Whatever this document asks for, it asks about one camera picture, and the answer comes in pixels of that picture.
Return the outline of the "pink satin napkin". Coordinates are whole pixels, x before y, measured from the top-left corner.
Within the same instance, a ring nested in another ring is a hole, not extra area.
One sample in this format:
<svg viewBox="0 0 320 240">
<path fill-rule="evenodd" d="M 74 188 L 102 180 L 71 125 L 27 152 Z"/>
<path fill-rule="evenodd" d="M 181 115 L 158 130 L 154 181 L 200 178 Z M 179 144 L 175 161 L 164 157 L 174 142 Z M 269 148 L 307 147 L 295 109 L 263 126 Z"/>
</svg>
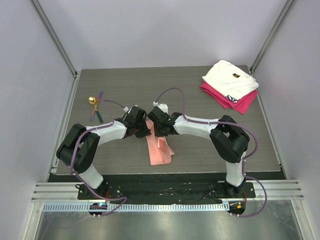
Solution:
<svg viewBox="0 0 320 240">
<path fill-rule="evenodd" d="M 146 121 L 146 126 L 150 130 L 150 135 L 146 136 L 148 147 L 149 162 L 151 166 L 169 164 L 172 162 L 172 156 L 175 154 L 165 137 L 155 135 L 154 123 L 151 120 Z"/>
</svg>

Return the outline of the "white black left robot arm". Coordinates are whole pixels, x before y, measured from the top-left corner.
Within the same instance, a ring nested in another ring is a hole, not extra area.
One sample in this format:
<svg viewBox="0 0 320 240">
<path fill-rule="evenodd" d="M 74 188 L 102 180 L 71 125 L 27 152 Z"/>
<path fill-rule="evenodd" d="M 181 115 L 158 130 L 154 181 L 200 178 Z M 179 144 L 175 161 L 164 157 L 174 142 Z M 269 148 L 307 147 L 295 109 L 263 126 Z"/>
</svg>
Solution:
<svg viewBox="0 0 320 240">
<path fill-rule="evenodd" d="M 78 174 L 87 183 L 89 194 L 100 200 L 107 192 L 103 176 L 93 165 L 97 148 L 105 143 L 135 135 L 137 138 L 149 136 L 146 124 L 147 113 L 133 106 L 121 118 L 98 126 L 85 127 L 74 124 L 56 151 L 56 157 L 67 165 L 72 173 Z"/>
</svg>

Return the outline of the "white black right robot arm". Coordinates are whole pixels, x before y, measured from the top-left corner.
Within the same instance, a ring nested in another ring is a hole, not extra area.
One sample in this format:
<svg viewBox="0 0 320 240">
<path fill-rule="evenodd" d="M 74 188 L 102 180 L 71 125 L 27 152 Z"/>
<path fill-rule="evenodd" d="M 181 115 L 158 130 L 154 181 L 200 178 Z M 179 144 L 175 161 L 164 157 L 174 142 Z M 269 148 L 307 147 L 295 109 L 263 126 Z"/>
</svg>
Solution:
<svg viewBox="0 0 320 240">
<path fill-rule="evenodd" d="M 154 124 L 157 137 L 168 135 L 191 135 L 210 140 L 218 155 L 225 161 L 226 193 L 233 198 L 244 191 L 244 157 L 248 149 L 250 137 L 237 126 L 228 115 L 221 119 L 203 119 L 174 112 L 171 115 L 155 106 L 147 117 Z"/>
</svg>

